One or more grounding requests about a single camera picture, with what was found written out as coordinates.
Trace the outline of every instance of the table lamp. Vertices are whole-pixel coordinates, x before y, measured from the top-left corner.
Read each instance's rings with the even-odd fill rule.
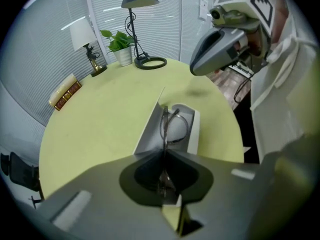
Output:
[[[127,8],[129,10],[129,16],[125,20],[125,30],[129,36],[133,38],[134,41],[134,64],[137,68],[142,70],[154,70],[161,68],[167,64],[167,60],[165,58],[161,57],[153,57],[149,56],[148,53],[144,52],[140,44],[138,43],[138,39],[135,33],[135,27],[134,27],[134,20],[136,19],[136,15],[132,12],[132,8],[139,8],[139,7],[147,7],[147,6],[153,6],[159,4],[158,0],[123,0],[122,1],[122,8]],[[140,46],[142,53],[139,54],[138,45]],[[154,66],[146,66],[144,65],[147,62],[151,61],[161,61],[162,63],[159,65]]]
[[[97,38],[87,19],[83,18],[74,22],[70,26],[70,33],[75,52],[82,47],[86,48],[86,56],[94,69],[91,76],[95,77],[105,71],[107,66],[99,66],[96,62],[96,58],[98,58],[100,54],[98,52],[92,52],[94,48],[92,46],[89,47],[89,44],[95,42]]]

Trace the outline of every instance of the table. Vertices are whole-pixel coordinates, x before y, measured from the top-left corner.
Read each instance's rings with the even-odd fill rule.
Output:
[[[107,66],[84,78],[82,88],[50,117],[39,157],[45,198],[95,165],[132,155],[164,87],[161,106],[183,103],[200,112],[199,156],[244,161],[234,113],[206,76],[193,76],[187,64],[173,59],[154,70]]]

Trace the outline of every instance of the office chair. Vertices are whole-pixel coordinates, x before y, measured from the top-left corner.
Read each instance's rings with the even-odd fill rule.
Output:
[[[18,155],[11,152],[10,156],[1,154],[1,169],[5,175],[9,175],[13,183],[39,192],[41,199],[36,200],[33,196],[29,198],[36,209],[36,204],[44,200],[39,180],[39,167],[26,164]]]

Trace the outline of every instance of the potted plant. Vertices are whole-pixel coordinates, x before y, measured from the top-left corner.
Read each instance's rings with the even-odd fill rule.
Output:
[[[109,30],[100,30],[100,32],[101,35],[110,40],[108,48],[110,49],[110,52],[114,53],[121,66],[131,64],[131,44],[134,43],[134,39],[121,31],[118,31],[116,35],[112,35]]]

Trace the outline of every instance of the lamp base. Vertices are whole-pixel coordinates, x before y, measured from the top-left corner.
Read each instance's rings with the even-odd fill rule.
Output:
[[[99,69],[98,71],[93,71],[92,73],[91,73],[91,76],[94,78],[94,77],[96,77],[97,75],[100,75],[103,71],[105,71],[107,69],[107,66],[106,65],[104,65],[104,66],[102,66],[102,68],[101,69]]]
[[[161,61],[163,62],[162,64],[159,65],[154,65],[154,66],[145,66],[144,64],[147,62],[153,62],[153,61]],[[149,58],[147,57],[140,57],[140,58],[135,58],[134,59],[134,64],[137,68],[141,70],[155,70],[164,67],[167,65],[167,60],[165,58],[161,57],[152,57],[150,56]]]

